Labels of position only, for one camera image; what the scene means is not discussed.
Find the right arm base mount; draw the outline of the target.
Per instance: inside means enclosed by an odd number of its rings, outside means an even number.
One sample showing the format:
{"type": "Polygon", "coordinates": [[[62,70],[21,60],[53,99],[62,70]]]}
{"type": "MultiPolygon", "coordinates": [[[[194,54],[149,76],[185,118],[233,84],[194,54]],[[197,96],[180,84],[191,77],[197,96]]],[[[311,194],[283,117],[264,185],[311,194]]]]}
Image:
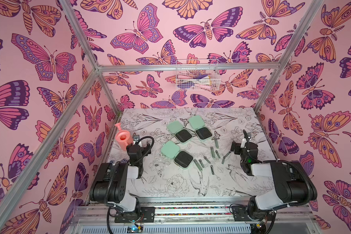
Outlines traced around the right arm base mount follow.
{"type": "Polygon", "coordinates": [[[229,212],[233,215],[234,221],[245,222],[265,222],[268,220],[272,221],[277,215],[277,213],[272,210],[255,210],[254,208],[250,208],[241,204],[231,204],[229,206],[229,212]]]}

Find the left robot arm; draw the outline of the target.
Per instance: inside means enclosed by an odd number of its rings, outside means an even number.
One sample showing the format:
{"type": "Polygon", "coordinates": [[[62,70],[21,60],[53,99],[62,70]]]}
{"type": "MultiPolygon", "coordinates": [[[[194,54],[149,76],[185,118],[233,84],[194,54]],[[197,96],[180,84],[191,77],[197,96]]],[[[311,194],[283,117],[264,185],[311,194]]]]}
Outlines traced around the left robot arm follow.
{"type": "Polygon", "coordinates": [[[89,199],[121,214],[140,215],[140,204],[136,197],[126,193],[126,184],[128,180],[142,177],[143,159],[151,154],[154,143],[152,136],[142,137],[126,147],[128,162],[101,164],[91,185],[89,199]]]}

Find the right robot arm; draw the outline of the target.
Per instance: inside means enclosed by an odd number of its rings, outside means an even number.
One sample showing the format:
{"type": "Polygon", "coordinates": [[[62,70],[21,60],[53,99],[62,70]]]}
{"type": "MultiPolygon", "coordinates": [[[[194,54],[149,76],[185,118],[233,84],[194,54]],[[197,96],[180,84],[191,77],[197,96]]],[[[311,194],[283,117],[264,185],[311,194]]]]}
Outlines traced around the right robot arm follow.
{"type": "Polygon", "coordinates": [[[248,176],[268,177],[274,189],[252,196],[245,208],[250,220],[261,220],[279,209],[302,206],[317,199],[317,190],[299,162],[286,160],[258,160],[258,145],[243,130],[241,143],[233,142],[232,149],[241,157],[240,165],[248,176]]]}

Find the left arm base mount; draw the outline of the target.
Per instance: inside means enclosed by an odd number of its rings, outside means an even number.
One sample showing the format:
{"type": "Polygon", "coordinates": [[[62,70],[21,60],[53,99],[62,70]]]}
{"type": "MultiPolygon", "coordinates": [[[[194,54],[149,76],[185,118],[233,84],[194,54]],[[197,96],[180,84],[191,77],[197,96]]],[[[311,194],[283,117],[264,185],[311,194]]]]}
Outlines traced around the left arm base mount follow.
{"type": "Polygon", "coordinates": [[[132,212],[117,212],[115,223],[153,223],[155,220],[155,207],[140,207],[132,212]]]}

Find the green nail clipper case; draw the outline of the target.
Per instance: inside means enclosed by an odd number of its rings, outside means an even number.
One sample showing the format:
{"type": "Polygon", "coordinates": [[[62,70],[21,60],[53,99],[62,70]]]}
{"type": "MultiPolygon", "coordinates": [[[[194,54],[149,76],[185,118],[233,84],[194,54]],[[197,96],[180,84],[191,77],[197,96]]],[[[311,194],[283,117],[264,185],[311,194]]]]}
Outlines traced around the green nail clipper case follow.
{"type": "Polygon", "coordinates": [[[194,157],[189,152],[181,149],[173,141],[166,142],[161,147],[160,152],[182,169],[189,168],[191,163],[194,161],[194,157]]]}

